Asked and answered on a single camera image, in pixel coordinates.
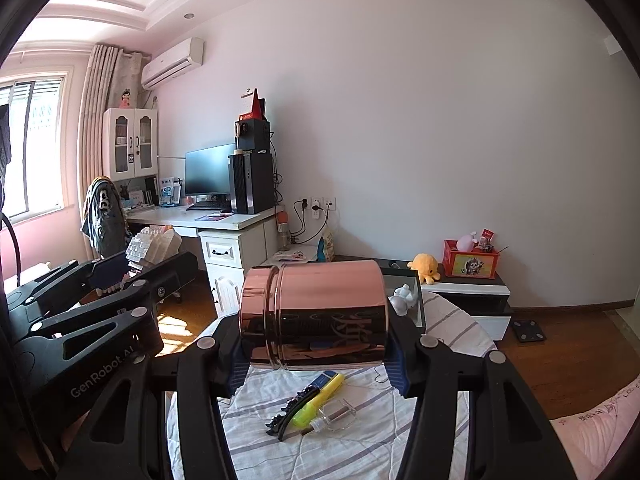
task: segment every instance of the striped bed sheet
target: striped bed sheet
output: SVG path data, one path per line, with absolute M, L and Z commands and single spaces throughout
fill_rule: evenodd
M 427 333 L 453 350 L 482 356 L 495 349 L 493 341 L 471 316 L 444 298 L 423 292 Z M 209 335 L 218 322 L 202 335 Z M 329 480 L 337 478 L 393 479 L 398 473 L 414 414 L 415 399 L 403 399 L 386 378 L 383 365 L 341 370 L 345 376 L 337 393 L 357 409 L 356 421 L 336 433 L 300 436 L 287 430 L 279 442 L 265 433 L 265 424 L 295 392 L 318 372 L 261 370 L 251 367 L 244 385 L 232 399 L 219 399 L 231 457 L 240 480 Z M 468 395 L 458 394 L 458 414 L 451 480 L 464 478 L 468 441 Z M 175 480 L 183 480 L 177 420 L 177 394 L 167 417 L 169 455 Z

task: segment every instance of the computer tower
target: computer tower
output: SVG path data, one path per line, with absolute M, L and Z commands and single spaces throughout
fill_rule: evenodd
M 271 153 L 229 155 L 231 210 L 256 214 L 275 205 Z

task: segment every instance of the desk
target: desk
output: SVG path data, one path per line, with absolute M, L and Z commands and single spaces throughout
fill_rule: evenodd
M 187 207 L 133 211 L 127 215 L 127 222 L 172 225 L 181 237 L 199 238 L 218 316 L 237 312 L 247 272 L 278 250 L 275 211 L 270 208 L 255 215 L 231 215 L 211 222 L 196 220 L 207 211 L 187 211 Z
M 240 229 L 244 229 L 245 227 L 249 227 L 250 225 L 274 216 L 274 210 L 267 209 L 267 211 L 263 211 L 257 215 L 231 215 L 215 222 L 197 221 L 196 218 L 200 218 L 213 211 L 187 211 L 188 207 L 189 206 L 186 205 L 178 207 L 158 206 L 140 212 L 131 211 L 127 214 L 127 221 L 132 224 L 173 225 L 198 230 L 239 231 Z

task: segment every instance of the highlighter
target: highlighter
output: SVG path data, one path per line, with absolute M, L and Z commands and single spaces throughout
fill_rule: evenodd
M 318 408 L 329 400 L 335 391 L 340 388 L 344 382 L 344 375 L 335 374 L 334 377 L 326 384 L 322 390 L 308 403 L 306 403 L 299 412 L 291 419 L 291 423 L 300 429 L 306 428 L 309 423 L 316 418 Z

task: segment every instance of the red storage box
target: red storage box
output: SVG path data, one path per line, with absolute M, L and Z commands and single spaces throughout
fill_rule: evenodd
M 492 249 L 490 253 L 463 253 L 456 248 L 456 240 L 444 240 L 442 266 L 445 276 L 459 278 L 495 278 L 495 266 L 500 254 Z

